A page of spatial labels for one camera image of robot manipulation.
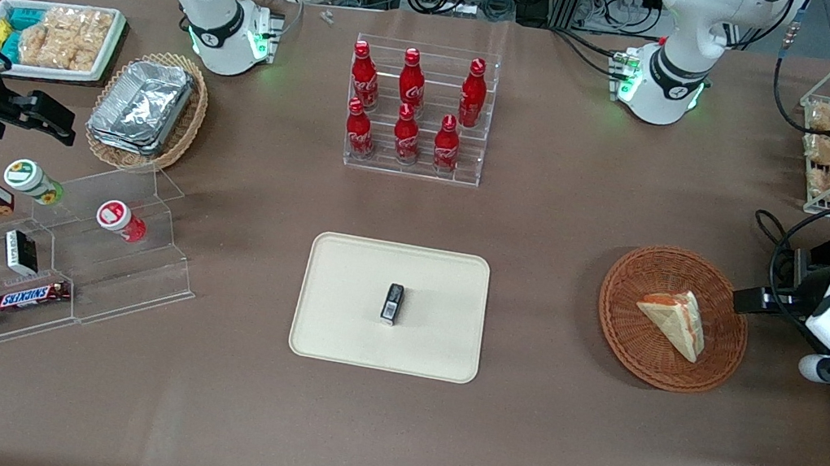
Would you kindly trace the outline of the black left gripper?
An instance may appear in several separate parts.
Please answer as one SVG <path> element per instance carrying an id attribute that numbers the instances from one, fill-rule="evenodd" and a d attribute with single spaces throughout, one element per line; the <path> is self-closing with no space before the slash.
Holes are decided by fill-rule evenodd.
<path id="1" fill-rule="evenodd" d="M 808 271 L 800 274 L 789 268 L 784 270 L 780 285 L 780 305 L 774 300 L 772 290 L 750 287 L 732 292 L 732 309 L 741 316 L 789 314 L 803 321 L 817 310 L 830 283 L 830 273 Z"/>

